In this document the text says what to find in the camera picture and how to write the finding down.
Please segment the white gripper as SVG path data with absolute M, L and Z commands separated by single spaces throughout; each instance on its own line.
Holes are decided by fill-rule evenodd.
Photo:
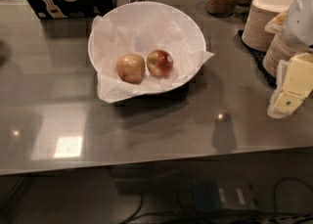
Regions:
M 284 32 L 286 43 L 298 51 L 313 51 L 313 0 L 294 0 L 268 22 L 269 33 Z M 292 115 L 313 91 L 313 55 L 302 53 L 290 60 L 280 60 L 277 67 L 276 90 L 267 110 L 273 118 Z

